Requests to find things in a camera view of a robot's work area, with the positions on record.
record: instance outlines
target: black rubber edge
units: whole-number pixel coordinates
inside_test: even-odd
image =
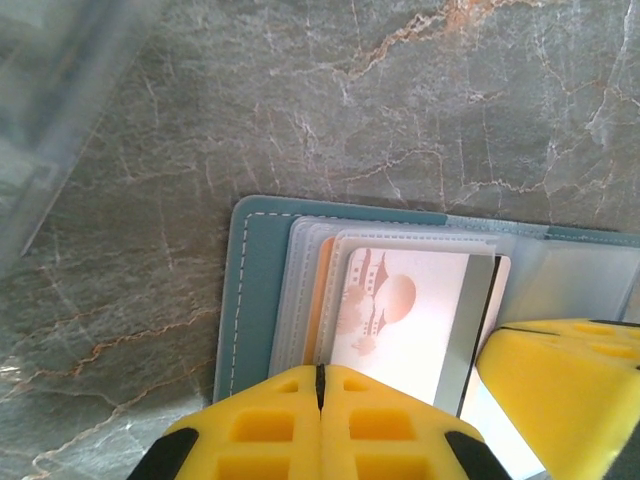
[[[318,410],[322,412],[324,407],[324,389],[326,387],[326,372],[324,364],[316,366],[316,396],[318,397]]]
[[[605,325],[613,325],[619,327],[632,327],[632,328],[640,328],[640,323],[629,323],[629,322],[616,322],[614,320],[589,320],[593,323],[604,323]]]
[[[481,441],[457,431],[447,432],[444,436],[469,480],[511,480],[493,452]]]
[[[540,335],[553,335],[559,337],[560,335],[553,332],[540,332],[538,330],[529,330],[526,328],[513,328],[513,327],[500,327],[498,330],[513,330],[514,332],[527,332],[527,333],[539,333]]]
[[[198,440],[198,431],[181,428],[151,445],[127,480],[174,480]]]
[[[603,480],[638,480],[640,476],[640,423],[613,461]]]

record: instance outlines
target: clear plastic container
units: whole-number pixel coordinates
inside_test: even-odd
[[[28,248],[165,0],[0,0],[0,276]]]

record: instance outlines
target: card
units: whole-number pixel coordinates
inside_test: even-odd
[[[309,328],[304,349],[305,365],[313,364],[313,353],[318,339],[318,328],[320,317],[322,316],[322,302],[327,288],[327,277],[329,275],[329,263],[331,262],[331,252],[336,237],[329,237],[320,246],[318,253],[318,264],[316,265],[316,278],[313,285],[311,297],[311,308],[309,311]]]
[[[446,230],[431,231],[426,229],[412,230],[399,226],[397,229],[347,229],[341,231],[334,240],[331,262],[327,273],[322,313],[318,327],[313,363],[331,361],[333,342],[343,287],[347,277],[351,255],[360,248],[388,249],[395,251],[425,251],[442,253],[462,253],[486,255],[490,258],[490,272],[484,279],[488,288],[493,272],[493,255],[495,236],[486,234],[450,232]],[[480,311],[484,308],[482,299]]]
[[[356,249],[345,276],[331,363],[432,405],[442,407],[436,401],[441,397],[446,411],[456,410],[493,270],[490,256]],[[465,328],[454,329],[455,322]],[[458,368],[465,362],[466,368]],[[441,382],[443,373],[447,378]]]

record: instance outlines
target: square hole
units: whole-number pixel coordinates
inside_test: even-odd
[[[354,440],[414,440],[409,415],[403,410],[360,408],[349,418],[349,432]]]
[[[294,417],[285,410],[247,410],[242,412],[231,432],[235,442],[290,442]]]
[[[575,323],[573,328],[579,332],[589,333],[592,335],[615,335],[616,333],[613,327],[598,325],[597,323]]]
[[[434,480],[424,458],[409,455],[358,455],[358,480]]]
[[[284,457],[221,457],[218,480],[288,480],[289,459]]]
[[[291,380],[290,382],[279,385],[276,389],[280,393],[296,393],[298,391],[297,380]]]
[[[633,348],[626,345],[613,345],[610,343],[593,343],[591,349],[609,357],[619,358],[635,358],[636,354]]]
[[[344,381],[343,387],[345,392],[365,392],[368,390],[366,385],[360,383],[358,380],[354,380],[353,378],[347,378]]]

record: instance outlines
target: gray marble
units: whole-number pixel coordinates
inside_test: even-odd
[[[0,281],[0,478],[125,478],[208,401],[242,196],[640,232],[639,109],[637,0],[174,2]]]

